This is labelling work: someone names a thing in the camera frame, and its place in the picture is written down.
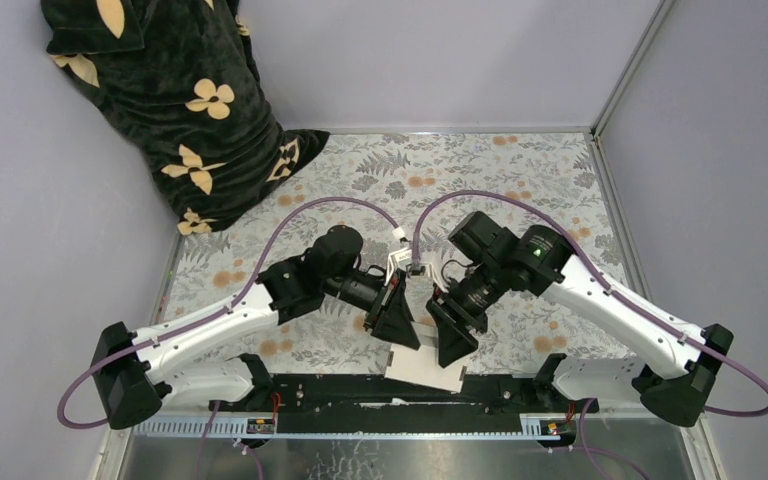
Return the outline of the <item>white cardboard paper box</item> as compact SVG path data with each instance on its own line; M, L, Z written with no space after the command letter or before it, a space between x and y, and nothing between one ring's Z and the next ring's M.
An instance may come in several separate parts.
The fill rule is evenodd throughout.
M436 347L421 345L413 350L392 344L384 370L389 380L430 387L450 393L460 393L468 367L468 358L461 358L447 367L438 363Z

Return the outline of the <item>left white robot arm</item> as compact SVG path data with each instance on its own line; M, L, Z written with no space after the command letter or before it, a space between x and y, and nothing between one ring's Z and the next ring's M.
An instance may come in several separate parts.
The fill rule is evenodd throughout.
M365 327L378 339L418 349L405 302L409 246L388 255L383 267L358 266L363 240L334 226L302 254L270 265L244 292L177 320L130 330L117 322L100 334L92 375L106 422L121 430L164 407L221 402L256 411L273 390L266 367L254 354L204 362L237 336L285 324L319 309L333 297L365 311Z

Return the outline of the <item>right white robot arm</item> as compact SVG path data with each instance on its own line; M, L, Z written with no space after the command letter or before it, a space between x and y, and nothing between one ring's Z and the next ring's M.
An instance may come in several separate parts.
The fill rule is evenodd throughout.
M517 236L483 212L468 215L449 236L470 261L463 279L435 290L426 309L438 329L438 363L474 353L487 311L509 292L529 292L596 324L633 355L585 360L551 354L533 379L543 410L591 398L639 403L658 418L692 427L703 413L732 333L677 319L609 276L591 273L585 256L555 230L533 225Z

